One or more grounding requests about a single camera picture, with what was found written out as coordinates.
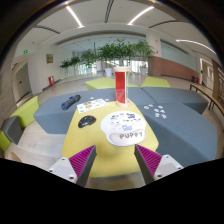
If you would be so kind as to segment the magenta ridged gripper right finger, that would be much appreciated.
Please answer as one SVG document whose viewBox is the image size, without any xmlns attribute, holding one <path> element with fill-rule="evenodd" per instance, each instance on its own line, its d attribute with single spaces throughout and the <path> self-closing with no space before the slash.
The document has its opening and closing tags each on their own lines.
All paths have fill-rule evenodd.
<svg viewBox="0 0 224 224">
<path fill-rule="evenodd" d="M 170 155 L 160 155 L 140 145 L 135 145 L 134 155 L 146 184 L 164 178 L 183 168 Z"/>
</svg>

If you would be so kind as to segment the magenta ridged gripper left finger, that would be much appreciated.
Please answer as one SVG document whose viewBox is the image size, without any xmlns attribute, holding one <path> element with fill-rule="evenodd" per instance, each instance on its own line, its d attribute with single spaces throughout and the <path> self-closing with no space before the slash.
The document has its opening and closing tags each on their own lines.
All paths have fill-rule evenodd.
<svg viewBox="0 0 224 224">
<path fill-rule="evenodd" d="M 96 146 L 90 146 L 70 158 L 61 157 L 49 172 L 65 180 L 85 187 L 93 162 L 96 157 Z"/>
</svg>

